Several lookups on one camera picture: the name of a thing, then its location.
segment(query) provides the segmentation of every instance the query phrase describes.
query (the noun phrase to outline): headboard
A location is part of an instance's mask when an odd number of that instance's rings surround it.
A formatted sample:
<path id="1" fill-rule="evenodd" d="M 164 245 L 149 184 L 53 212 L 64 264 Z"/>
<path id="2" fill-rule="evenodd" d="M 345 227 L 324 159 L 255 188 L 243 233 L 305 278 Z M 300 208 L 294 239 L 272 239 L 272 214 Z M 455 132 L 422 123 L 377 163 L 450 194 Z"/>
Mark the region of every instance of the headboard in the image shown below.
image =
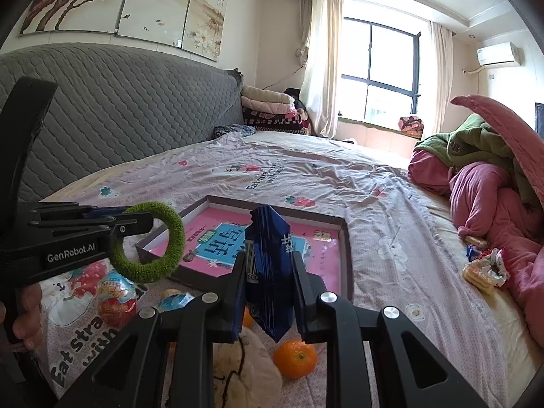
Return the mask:
<path id="1" fill-rule="evenodd" d="M 175 55 L 85 43 L 16 50 L 0 55 L 0 108 L 24 75 L 59 85 L 24 169 L 24 201 L 242 123 L 242 75 Z"/>

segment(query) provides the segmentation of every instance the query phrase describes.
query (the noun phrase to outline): air conditioner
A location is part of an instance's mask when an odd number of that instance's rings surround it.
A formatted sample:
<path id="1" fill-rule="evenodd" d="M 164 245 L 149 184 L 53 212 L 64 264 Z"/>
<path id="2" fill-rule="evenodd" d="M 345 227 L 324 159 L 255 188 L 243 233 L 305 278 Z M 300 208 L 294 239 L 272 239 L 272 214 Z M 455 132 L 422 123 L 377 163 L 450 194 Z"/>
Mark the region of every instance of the air conditioner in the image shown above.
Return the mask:
<path id="1" fill-rule="evenodd" d="M 520 52 L 512 43 L 478 49 L 478 61 L 486 68 L 521 65 Z"/>

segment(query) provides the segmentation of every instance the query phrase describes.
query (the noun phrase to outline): red candy package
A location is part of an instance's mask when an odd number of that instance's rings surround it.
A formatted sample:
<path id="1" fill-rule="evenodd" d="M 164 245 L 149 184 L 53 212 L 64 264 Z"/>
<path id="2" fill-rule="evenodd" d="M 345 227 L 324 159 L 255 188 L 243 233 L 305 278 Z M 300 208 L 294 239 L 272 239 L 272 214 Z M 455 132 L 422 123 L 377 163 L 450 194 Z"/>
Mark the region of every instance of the red candy package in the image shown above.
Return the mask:
<path id="1" fill-rule="evenodd" d="M 123 328 L 138 313 L 134 283 L 115 270 L 100 280 L 97 295 L 98 314 L 110 327 Z"/>

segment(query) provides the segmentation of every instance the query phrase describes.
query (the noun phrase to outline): window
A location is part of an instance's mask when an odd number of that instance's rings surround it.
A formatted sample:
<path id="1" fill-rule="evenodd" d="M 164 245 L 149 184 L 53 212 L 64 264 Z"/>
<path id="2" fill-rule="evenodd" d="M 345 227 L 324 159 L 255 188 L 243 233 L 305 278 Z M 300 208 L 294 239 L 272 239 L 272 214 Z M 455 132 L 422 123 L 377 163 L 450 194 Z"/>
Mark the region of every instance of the window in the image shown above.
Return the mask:
<path id="1" fill-rule="evenodd" d="M 398 130 L 417 111 L 420 34 L 349 17 L 342 27 L 340 115 Z"/>

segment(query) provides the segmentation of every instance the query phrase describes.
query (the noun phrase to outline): orange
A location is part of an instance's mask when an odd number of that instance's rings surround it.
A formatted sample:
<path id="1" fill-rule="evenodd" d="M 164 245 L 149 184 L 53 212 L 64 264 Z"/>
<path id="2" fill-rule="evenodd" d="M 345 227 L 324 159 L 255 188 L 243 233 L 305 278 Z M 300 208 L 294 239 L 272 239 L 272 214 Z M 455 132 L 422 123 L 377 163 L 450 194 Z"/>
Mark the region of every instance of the orange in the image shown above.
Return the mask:
<path id="1" fill-rule="evenodd" d="M 249 310 L 246 307 L 244 309 L 244 322 L 243 322 L 243 324 L 244 324 L 245 327 L 251 328 L 254 325 L 254 323 L 255 323 L 255 321 L 253 320 L 253 318 L 249 314 Z"/>
<path id="2" fill-rule="evenodd" d="M 289 340 L 274 351 L 274 363 L 285 377 L 300 379 L 316 367 L 316 349 L 302 340 Z"/>

